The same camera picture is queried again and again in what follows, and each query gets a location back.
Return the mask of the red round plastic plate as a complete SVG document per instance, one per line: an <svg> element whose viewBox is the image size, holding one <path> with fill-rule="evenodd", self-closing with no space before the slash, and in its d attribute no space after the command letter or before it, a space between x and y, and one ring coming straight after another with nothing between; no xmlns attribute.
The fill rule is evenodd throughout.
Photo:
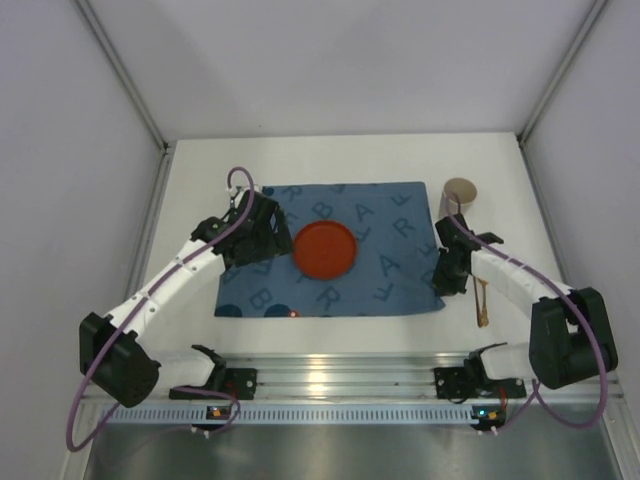
<svg viewBox="0 0 640 480"><path fill-rule="evenodd" d="M343 224L320 220L304 226L294 238L293 261L299 271L315 280L333 280L355 264L358 246Z"/></svg>

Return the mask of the blue letter-print cloth napkin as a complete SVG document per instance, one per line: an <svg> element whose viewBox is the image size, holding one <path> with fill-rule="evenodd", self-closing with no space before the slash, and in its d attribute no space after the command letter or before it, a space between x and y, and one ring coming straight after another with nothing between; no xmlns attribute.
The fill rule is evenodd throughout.
<svg viewBox="0 0 640 480"><path fill-rule="evenodd" d="M403 316L436 312L432 287L438 248L422 182L265 186L284 209L292 234L333 220L355 236L357 257L345 275L311 279L293 257L250 266L245 278L220 281L217 317Z"/></svg>

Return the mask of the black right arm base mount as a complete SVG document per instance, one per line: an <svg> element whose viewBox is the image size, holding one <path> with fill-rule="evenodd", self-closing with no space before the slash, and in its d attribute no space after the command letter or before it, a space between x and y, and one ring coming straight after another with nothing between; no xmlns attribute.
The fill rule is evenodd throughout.
<svg viewBox="0 0 640 480"><path fill-rule="evenodd" d="M498 344L472 351L461 366L436 367L433 370L438 399L462 404L470 399L522 399L526 389L521 379L491 380L481 364L480 354Z"/></svg>

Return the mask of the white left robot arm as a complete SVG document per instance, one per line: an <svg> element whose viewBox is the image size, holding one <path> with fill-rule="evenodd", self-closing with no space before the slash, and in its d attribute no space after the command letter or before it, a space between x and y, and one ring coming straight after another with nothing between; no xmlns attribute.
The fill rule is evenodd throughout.
<svg viewBox="0 0 640 480"><path fill-rule="evenodd" d="M183 352L162 351L147 333L182 318L202 288L233 267L271 260L293 251L279 203L243 189L222 217L201 221L169 264L120 306L91 313L79 327L80 371L118 404L131 408L152 393L188 398L223 387L226 360L213 349L194 345Z"/></svg>

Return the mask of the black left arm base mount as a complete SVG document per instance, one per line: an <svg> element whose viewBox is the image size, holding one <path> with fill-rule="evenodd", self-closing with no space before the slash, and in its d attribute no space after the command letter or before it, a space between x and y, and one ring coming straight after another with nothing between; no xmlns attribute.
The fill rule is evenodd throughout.
<svg viewBox="0 0 640 480"><path fill-rule="evenodd" d="M258 373L254 368L229 367L227 360L203 345L192 345L191 350L205 357L212 365L202 386L178 385L169 391L171 400L213 398L213 392L224 393L238 400L253 400L257 389Z"/></svg>

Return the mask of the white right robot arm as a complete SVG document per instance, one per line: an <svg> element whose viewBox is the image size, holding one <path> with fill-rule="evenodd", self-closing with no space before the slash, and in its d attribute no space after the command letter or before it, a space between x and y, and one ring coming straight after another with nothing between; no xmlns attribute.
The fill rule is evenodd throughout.
<svg viewBox="0 0 640 480"><path fill-rule="evenodd" d="M466 292L470 279L483 280L529 322L529 339L472 352L466 363L480 382L537 380L549 389L597 377L618 367L619 358L605 301L588 287L550 280L494 246L503 240L468 229L461 214L436 223L441 248L432 284L439 296Z"/></svg>

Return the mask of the beige paper cup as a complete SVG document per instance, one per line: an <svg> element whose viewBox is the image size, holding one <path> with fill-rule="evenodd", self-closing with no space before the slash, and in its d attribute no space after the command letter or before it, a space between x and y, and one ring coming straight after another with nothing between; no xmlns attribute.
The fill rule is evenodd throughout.
<svg viewBox="0 0 640 480"><path fill-rule="evenodd" d="M449 214L466 214L477 198L476 185L465 178L451 178L444 184L438 219L443 219Z"/></svg>

